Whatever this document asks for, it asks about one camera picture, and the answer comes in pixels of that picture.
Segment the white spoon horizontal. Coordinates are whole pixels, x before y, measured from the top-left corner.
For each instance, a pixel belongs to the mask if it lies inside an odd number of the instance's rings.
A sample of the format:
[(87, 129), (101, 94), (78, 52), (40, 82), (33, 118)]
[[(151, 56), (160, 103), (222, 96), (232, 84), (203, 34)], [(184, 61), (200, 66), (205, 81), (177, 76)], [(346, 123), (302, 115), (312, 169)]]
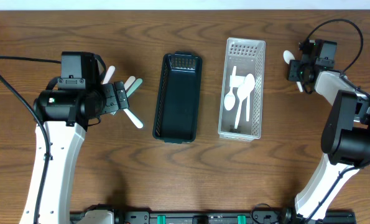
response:
[(241, 116), (241, 110), (242, 110), (242, 105), (243, 101), (247, 98), (249, 91), (248, 91), (248, 86), (246, 84), (242, 84), (238, 87), (237, 90), (237, 97), (239, 99), (239, 105), (238, 105), (238, 110), (236, 113), (236, 118), (235, 118), (235, 123), (234, 123), (234, 129), (238, 128), (240, 116)]

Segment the white spoon bowl down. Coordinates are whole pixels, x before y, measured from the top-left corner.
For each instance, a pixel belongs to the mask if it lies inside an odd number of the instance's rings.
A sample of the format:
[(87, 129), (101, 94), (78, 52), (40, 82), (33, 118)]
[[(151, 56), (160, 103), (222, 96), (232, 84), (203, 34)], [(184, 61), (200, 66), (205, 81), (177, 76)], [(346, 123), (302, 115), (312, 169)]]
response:
[(229, 92), (224, 97), (224, 108), (227, 111), (232, 110), (236, 102), (236, 97), (233, 93), (233, 86), (232, 86), (233, 80), (235, 79), (235, 76), (236, 76), (236, 70), (237, 70), (237, 66), (234, 66), (232, 74), (229, 77)]

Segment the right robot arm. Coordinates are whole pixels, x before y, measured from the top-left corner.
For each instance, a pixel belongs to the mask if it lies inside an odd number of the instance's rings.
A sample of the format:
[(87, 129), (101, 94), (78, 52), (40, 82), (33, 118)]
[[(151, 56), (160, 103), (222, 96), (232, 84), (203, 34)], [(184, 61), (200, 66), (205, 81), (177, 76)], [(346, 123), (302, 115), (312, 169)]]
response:
[(286, 208), (279, 223), (323, 223), (326, 211), (344, 184), (370, 165), (370, 94), (335, 70), (337, 44), (307, 40), (300, 44), (301, 59), (286, 50), (288, 80), (301, 92), (306, 87), (323, 96), (331, 111), (321, 135), (323, 155), (306, 187)]

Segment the white spoon bowl up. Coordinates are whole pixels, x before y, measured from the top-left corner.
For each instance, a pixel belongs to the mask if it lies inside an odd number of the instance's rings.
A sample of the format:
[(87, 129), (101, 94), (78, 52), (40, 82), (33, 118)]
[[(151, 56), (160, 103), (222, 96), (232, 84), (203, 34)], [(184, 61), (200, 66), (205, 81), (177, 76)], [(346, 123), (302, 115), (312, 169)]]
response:
[[(295, 59), (295, 57), (294, 57), (293, 53), (291, 53), (291, 52), (290, 52), (290, 51), (288, 51), (288, 50), (285, 50), (285, 51), (284, 51), (284, 53), (283, 53), (283, 58), (284, 58), (284, 61), (285, 61), (287, 64), (290, 64), (290, 61)], [(302, 92), (303, 92), (303, 87), (302, 87), (301, 82), (296, 82), (296, 84), (297, 84), (297, 86), (298, 86), (299, 91), (302, 93)]]

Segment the white spoon clear basket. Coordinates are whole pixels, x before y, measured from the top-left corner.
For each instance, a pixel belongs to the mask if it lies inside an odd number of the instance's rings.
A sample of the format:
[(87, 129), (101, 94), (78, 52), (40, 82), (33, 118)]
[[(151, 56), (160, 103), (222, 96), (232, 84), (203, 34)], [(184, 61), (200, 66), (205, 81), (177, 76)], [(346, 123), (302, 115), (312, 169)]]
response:
[(249, 73), (244, 79), (244, 84), (247, 89), (247, 98), (246, 98), (246, 121), (250, 120), (250, 110), (251, 110), (251, 92), (255, 88), (255, 78), (254, 75)]

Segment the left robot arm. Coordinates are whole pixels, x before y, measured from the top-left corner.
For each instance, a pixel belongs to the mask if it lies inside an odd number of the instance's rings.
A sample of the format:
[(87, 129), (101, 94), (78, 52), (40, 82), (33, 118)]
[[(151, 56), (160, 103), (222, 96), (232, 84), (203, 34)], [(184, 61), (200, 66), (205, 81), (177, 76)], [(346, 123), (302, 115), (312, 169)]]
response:
[(129, 108), (101, 57), (63, 52), (61, 74), (35, 99), (36, 155), (21, 223), (69, 223), (75, 164), (90, 120)]

